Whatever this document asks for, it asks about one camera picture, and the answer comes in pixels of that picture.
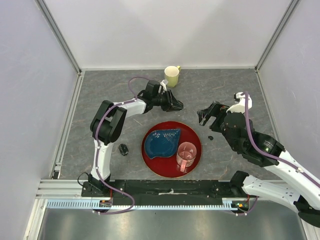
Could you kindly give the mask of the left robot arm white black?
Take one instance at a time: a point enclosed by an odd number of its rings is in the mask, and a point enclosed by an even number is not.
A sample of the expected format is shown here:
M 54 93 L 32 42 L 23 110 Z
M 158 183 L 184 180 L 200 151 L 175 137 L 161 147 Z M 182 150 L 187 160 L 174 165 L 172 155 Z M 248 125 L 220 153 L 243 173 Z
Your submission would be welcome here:
M 181 111 L 184 104 L 174 97 L 164 82 L 156 80 L 149 80 L 145 89 L 134 94 L 132 99 L 121 102 L 105 100 L 101 103 L 90 124 L 95 150 L 93 167 L 88 176 L 92 191 L 99 197 L 106 196 L 110 191 L 107 180 L 111 175 L 112 148 L 122 133 L 125 120 L 145 114 L 153 107 L 161 107 L 164 112 L 175 112 Z

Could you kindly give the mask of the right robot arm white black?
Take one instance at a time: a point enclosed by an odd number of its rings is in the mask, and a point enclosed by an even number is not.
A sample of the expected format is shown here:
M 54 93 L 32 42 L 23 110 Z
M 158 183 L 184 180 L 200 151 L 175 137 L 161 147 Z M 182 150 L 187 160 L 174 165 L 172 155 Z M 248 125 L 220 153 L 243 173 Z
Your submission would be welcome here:
M 249 119 L 251 100 L 239 99 L 232 106 L 213 102 L 208 108 L 197 111 L 199 125 L 205 126 L 211 117 L 213 132 L 221 133 L 231 149 L 248 162 L 277 175 L 290 187 L 277 188 L 247 173 L 243 180 L 236 179 L 229 184 L 229 191 L 235 197 L 244 193 L 265 197 L 282 204 L 308 224 L 320 226 L 320 180 L 300 165 L 291 154 L 273 137 L 257 132 Z

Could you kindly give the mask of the black earbud case gold rim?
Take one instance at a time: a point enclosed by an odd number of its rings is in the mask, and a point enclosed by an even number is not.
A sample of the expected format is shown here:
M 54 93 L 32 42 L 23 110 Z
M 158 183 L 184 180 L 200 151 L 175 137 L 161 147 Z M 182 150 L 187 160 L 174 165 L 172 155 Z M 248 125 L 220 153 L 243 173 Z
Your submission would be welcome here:
M 184 109 L 184 104 L 182 102 L 175 103 L 173 106 L 175 111 L 181 111 Z

